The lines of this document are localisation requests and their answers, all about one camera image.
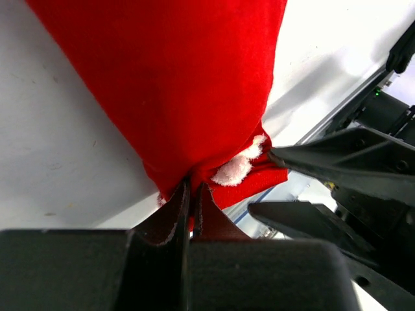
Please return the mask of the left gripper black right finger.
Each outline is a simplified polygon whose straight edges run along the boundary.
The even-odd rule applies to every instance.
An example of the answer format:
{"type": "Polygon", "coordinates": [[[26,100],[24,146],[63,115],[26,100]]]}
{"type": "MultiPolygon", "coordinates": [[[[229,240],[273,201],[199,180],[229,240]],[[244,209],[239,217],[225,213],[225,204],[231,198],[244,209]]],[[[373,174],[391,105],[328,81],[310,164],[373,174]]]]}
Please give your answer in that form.
{"type": "Polygon", "coordinates": [[[190,310],[358,310],[346,263],[319,240],[253,239],[198,189],[190,310]]]}

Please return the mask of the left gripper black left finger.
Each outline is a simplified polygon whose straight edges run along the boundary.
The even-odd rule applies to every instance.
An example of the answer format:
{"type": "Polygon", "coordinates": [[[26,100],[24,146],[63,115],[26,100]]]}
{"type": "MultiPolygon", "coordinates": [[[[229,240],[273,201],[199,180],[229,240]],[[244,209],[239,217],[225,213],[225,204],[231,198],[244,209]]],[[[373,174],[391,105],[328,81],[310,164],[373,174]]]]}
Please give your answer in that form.
{"type": "Polygon", "coordinates": [[[1,232],[2,310],[186,310],[190,189],[131,229],[1,232]]]}

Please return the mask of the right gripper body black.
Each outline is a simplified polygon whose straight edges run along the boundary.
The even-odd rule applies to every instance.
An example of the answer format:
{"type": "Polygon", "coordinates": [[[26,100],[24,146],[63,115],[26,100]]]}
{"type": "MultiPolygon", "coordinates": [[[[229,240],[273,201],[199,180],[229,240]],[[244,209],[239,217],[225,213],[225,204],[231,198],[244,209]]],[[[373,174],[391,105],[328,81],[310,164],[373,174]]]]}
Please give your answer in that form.
{"type": "MultiPolygon", "coordinates": [[[[414,147],[414,107],[387,95],[368,95],[339,128],[367,128],[390,135],[414,147]]],[[[337,215],[375,250],[370,256],[388,285],[382,300],[390,305],[414,304],[414,206],[384,200],[336,185],[337,215]]]]}

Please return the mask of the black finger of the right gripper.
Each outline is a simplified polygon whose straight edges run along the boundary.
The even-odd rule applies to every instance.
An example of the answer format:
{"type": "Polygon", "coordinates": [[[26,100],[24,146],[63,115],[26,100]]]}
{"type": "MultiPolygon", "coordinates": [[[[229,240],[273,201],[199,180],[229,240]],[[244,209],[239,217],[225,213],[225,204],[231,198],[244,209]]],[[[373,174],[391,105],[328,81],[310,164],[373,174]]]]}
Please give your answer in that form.
{"type": "Polygon", "coordinates": [[[414,147],[379,131],[342,130],[268,156],[280,168],[414,206],[414,147]]]}
{"type": "Polygon", "coordinates": [[[291,238],[326,240],[355,256],[366,256],[375,250],[323,204],[259,202],[249,204],[248,212],[256,220],[291,238]]]}

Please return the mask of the red santa sock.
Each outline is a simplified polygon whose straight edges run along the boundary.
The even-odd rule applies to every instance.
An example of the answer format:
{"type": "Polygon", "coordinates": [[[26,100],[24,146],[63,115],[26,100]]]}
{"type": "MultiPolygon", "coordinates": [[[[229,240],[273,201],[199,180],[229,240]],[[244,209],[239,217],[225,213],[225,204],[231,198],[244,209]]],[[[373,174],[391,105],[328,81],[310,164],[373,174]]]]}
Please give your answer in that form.
{"type": "Polygon", "coordinates": [[[29,1],[138,153],[162,203],[218,208],[283,183],[263,129],[285,1],[29,1]]]}

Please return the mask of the black blue sock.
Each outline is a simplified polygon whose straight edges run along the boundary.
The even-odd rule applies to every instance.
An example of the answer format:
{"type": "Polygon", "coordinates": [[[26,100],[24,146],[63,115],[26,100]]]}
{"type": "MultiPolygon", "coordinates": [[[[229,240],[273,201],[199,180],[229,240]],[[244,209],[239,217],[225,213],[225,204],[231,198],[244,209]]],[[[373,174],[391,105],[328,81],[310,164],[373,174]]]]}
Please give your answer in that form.
{"type": "Polygon", "coordinates": [[[414,55],[415,21],[391,48],[385,68],[388,72],[403,73],[414,55]]]}

